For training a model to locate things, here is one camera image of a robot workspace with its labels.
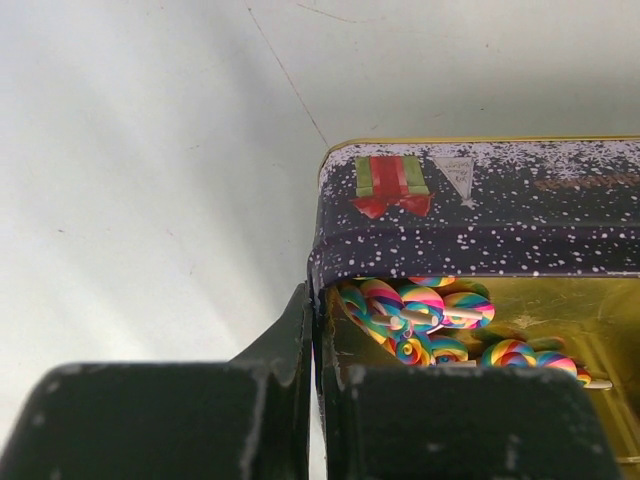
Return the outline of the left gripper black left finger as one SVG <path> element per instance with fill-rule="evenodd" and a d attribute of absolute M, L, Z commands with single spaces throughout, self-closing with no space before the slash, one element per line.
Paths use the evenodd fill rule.
<path fill-rule="evenodd" d="M 226 362 L 68 363 L 31 391 L 5 479 L 305 479 L 308 288 Z"/>

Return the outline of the tin with swirl lollipops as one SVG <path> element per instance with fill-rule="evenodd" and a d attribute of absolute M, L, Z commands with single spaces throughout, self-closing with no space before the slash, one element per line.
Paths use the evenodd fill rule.
<path fill-rule="evenodd" d="M 338 330 L 358 327 L 375 359 L 568 374 L 618 479 L 638 477 L 637 138 L 352 141 L 328 152 L 318 187 L 318 401 L 335 290 Z"/>

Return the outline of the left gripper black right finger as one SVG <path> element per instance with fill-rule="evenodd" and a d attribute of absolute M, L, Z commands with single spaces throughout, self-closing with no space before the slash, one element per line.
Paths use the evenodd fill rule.
<path fill-rule="evenodd" d="M 618 479 L 579 383 L 548 368 L 375 359 L 335 290 L 324 302 L 319 401 L 331 479 Z"/>

